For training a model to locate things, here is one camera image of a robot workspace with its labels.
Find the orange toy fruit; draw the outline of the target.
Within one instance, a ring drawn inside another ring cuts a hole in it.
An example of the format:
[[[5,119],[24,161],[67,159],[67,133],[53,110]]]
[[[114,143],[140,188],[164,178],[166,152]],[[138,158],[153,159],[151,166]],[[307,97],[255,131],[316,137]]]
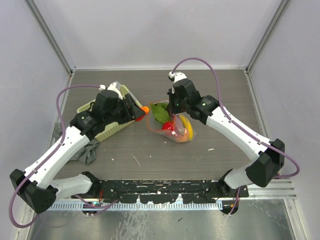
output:
[[[186,143],[186,142],[189,142],[189,141],[190,141],[189,133],[188,133],[188,132],[185,132],[183,135],[176,135],[176,136],[174,137],[174,140],[175,140],[177,143]]]

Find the yellow toy banana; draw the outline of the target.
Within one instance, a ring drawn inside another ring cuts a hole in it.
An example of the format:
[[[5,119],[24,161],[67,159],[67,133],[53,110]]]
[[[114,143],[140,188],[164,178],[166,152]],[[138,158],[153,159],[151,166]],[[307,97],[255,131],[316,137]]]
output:
[[[182,125],[184,127],[184,134],[183,134],[183,142],[191,142],[194,138],[194,130],[193,127],[190,123],[190,121],[188,120],[187,117],[185,117],[184,115],[180,115],[180,120],[182,122]]]

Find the red toy pepper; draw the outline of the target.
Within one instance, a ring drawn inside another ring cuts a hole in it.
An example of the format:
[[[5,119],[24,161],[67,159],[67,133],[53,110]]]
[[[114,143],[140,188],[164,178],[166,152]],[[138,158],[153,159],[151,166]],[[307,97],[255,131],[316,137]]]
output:
[[[149,113],[149,108],[147,106],[142,106],[136,111],[136,118],[135,121],[139,122],[141,121],[145,115]]]

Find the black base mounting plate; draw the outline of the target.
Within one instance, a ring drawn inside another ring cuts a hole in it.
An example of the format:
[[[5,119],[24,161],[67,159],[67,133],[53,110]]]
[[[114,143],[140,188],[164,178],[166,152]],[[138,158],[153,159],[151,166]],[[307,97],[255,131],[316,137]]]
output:
[[[214,180],[101,180],[95,194],[79,194],[83,199],[99,198],[105,203],[119,200],[124,204],[172,204],[179,197],[183,204],[202,204],[236,195],[236,190],[222,192]]]

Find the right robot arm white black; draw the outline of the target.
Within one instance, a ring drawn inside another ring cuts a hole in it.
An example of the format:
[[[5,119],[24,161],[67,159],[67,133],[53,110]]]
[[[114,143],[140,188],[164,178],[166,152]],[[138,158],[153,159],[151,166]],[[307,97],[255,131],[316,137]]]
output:
[[[217,99],[211,95],[201,96],[194,83],[185,74],[171,76],[172,88],[169,96],[168,111],[171,114],[187,113],[192,119],[199,120],[211,127],[235,145],[250,159],[251,163],[237,169],[230,169],[218,181],[218,189],[225,197],[231,197],[239,187],[257,185],[266,187],[284,165],[285,144],[258,134],[230,114]]]

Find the green toy lettuce leaf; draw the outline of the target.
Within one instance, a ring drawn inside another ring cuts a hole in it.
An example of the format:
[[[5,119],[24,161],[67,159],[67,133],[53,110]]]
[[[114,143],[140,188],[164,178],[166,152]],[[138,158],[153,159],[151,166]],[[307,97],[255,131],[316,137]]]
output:
[[[154,118],[162,125],[172,120],[170,114],[167,111],[168,103],[158,102],[150,103],[151,111]]]

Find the clear zip bag orange zipper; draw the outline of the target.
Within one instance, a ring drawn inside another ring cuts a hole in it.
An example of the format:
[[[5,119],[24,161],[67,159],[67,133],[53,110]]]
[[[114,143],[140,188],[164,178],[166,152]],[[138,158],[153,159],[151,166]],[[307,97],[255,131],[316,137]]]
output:
[[[189,119],[182,113],[169,113],[168,100],[149,102],[146,125],[148,130],[176,143],[191,142],[196,132]]]

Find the pale green plastic basket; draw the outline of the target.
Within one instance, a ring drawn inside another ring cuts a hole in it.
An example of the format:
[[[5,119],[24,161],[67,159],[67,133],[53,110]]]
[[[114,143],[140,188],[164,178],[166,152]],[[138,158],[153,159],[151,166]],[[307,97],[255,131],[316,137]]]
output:
[[[90,140],[100,143],[134,121],[140,121],[147,113],[132,92],[117,81],[76,112],[71,123]]]

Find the grey cloth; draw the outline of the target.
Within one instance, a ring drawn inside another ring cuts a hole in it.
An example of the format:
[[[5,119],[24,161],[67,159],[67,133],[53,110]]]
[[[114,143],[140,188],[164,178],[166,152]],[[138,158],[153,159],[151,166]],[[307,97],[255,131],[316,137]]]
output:
[[[62,136],[62,125],[59,122],[54,124],[54,129],[52,133],[52,138],[55,141],[58,141]],[[84,147],[79,149],[70,159],[69,161],[79,161],[84,165],[89,165],[94,160],[97,159],[96,148],[100,145],[100,142],[97,139],[92,139],[89,143],[87,143]]]

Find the red toy apple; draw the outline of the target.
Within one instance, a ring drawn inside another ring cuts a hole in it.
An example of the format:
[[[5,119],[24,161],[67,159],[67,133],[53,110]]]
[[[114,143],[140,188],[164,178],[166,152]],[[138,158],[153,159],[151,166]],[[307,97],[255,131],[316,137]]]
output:
[[[162,125],[162,130],[173,131],[174,130],[174,122],[167,121]]]

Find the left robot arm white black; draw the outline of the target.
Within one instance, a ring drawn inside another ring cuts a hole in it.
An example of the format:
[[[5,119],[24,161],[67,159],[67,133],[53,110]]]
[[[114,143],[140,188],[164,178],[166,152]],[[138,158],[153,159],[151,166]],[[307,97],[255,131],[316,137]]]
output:
[[[41,158],[25,170],[15,169],[10,174],[17,194],[37,214],[45,212],[62,198],[78,194],[97,197],[101,181],[88,171],[65,179],[54,178],[71,157],[102,133],[106,126],[139,121],[147,112],[131,93],[122,96],[114,90],[103,90],[88,109],[75,115],[65,133]]]

